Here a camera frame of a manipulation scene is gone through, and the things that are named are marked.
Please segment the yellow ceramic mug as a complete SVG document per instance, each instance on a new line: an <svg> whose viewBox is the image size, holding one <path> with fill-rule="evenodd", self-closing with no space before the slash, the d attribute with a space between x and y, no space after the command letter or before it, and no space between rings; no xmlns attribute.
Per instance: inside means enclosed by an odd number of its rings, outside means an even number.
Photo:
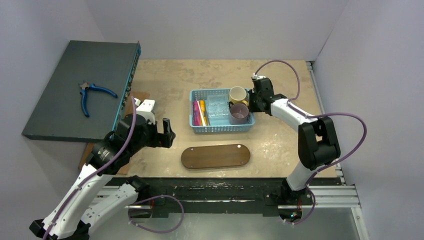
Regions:
<svg viewBox="0 0 424 240"><path fill-rule="evenodd" d="M234 86L228 93L228 104L232 107L235 104L244 104L249 107L248 92L241 86Z"/></svg>

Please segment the purple mug with black handle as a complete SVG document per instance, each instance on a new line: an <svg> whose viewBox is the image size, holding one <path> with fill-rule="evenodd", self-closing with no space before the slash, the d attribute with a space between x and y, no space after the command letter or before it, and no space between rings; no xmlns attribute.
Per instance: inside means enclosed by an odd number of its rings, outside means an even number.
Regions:
<svg viewBox="0 0 424 240"><path fill-rule="evenodd" d="M229 108L229 123L231 125L244 125L248 122L249 108L243 103L236 103Z"/></svg>

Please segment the clear textured glass dish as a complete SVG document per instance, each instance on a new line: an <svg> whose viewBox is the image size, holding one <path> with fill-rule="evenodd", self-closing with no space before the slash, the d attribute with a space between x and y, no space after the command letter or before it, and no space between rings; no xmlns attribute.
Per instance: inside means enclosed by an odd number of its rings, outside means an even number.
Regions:
<svg viewBox="0 0 424 240"><path fill-rule="evenodd" d="M230 109L228 96L224 94L209 95L206 98L206 111L210 120L228 120Z"/></svg>

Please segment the light blue perforated plastic basket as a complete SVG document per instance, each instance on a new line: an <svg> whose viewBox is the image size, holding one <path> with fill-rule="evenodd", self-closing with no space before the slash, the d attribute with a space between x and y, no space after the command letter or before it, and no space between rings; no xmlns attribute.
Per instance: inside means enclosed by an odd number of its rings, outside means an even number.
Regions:
<svg viewBox="0 0 424 240"><path fill-rule="evenodd" d="M223 114L222 116L215 116L215 112L208 107L212 102L216 102L218 105L227 104L228 100L224 100L223 96L229 96L229 88L209 88L209 89L194 89L189 93L189 125L196 134L222 134L222 133L238 133L248 132L252 126L255 125L254 113L250 112L247 122L244 124L231 124L230 114ZM193 102L194 101L205 101L206 115L208 125L200 126L195 125L195 118L193 115Z"/></svg>

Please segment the dark wooden oval tray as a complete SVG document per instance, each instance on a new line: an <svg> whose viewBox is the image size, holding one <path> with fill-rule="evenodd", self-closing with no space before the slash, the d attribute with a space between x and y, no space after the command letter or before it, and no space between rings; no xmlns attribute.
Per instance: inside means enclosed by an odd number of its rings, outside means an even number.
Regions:
<svg viewBox="0 0 424 240"><path fill-rule="evenodd" d="M189 170L240 167L250 159L250 150L240 143L192 146L185 149L180 157L182 165Z"/></svg>

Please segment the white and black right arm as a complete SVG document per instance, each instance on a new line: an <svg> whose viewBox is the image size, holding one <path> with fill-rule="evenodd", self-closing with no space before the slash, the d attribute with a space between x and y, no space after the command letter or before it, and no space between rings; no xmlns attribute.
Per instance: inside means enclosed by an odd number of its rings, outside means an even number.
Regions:
<svg viewBox="0 0 424 240"><path fill-rule="evenodd" d="M254 113L266 113L297 132L299 163L282 182L280 198L292 204L304 194L313 173L328 166L341 155L335 125L330 117L316 117L292 105L283 94L275 94L271 80L252 76L253 88L248 91L249 107Z"/></svg>

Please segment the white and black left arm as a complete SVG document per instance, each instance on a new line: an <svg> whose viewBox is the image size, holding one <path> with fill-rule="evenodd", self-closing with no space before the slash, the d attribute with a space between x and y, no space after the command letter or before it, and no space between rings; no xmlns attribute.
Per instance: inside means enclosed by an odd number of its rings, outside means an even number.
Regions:
<svg viewBox="0 0 424 240"><path fill-rule="evenodd" d="M129 177L112 195L91 205L99 191L129 163L139 150L169 149L176 137L168 118L163 132L145 113L128 114L115 131L96 143L80 174L65 197L45 218L34 220L29 230L42 240L87 240L90 234L119 209L133 204L153 203L156 196L139 176Z"/></svg>

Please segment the pink toothpaste tube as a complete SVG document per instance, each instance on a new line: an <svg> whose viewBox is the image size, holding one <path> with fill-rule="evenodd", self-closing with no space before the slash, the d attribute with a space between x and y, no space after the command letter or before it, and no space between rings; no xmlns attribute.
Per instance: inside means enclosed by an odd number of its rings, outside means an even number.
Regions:
<svg viewBox="0 0 424 240"><path fill-rule="evenodd" d="M197 100L194 100L192 102L192 118L193 118L192 124L194 126L202 126L203 125Z"/></svg>

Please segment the white toothbrush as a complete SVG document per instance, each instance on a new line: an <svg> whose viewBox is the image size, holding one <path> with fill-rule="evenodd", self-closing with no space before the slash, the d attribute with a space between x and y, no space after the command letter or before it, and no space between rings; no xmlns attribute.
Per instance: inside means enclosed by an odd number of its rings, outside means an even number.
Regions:
<svg viewBox="0 0 424 240"><path fill-rule="evenodd" d="M200 119L200 120L199 120L199 122L201 123L201 125L202 125L202 126L204 126L204 127L205 127L206 125L205 125L205 122L204 122L204 118L203 118L203 115L202 115L202 111L201 111L201 109L200 109L199 100L197 100L197 101L196 101L196 103L197 103L197 108L198 108L198 111L199 111L199 119Z"/></svg>

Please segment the yellow toothpaste tube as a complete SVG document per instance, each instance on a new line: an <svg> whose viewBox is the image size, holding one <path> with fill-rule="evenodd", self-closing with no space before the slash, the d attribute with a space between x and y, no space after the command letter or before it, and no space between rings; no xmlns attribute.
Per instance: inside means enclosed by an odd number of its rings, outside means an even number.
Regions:
<svg viewBox="0 0 424 240"><path fill-rule="evenodd" d="M205 125L208 125L208 120L207 120L207 113L206 113L206 107L205 107L205 101L204 100L200 100L199 101L199 106L200 106L200 110L202 112L203 115L203 120Z"/></svg>

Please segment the dark grey box blue edge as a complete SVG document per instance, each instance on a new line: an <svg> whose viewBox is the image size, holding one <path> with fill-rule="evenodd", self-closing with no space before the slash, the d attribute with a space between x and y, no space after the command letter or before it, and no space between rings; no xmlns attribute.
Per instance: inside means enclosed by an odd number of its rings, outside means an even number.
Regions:
<svg viewBox="0 0 424 240"><path fill-rule="evenodd" d="M139 43L71 40L22 135L93 143L117 128L130 100Z"/></svg>

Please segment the aluminium extrusion rail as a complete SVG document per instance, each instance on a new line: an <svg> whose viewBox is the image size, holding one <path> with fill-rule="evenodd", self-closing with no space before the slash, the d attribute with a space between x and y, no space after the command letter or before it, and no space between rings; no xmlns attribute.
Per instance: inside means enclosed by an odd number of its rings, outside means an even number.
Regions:
<svg viewBox="0 0 424 240"><path fill-rule="evenodd" d="M361 206L354 185L310 186L316 208L359 208Z"/></svg>

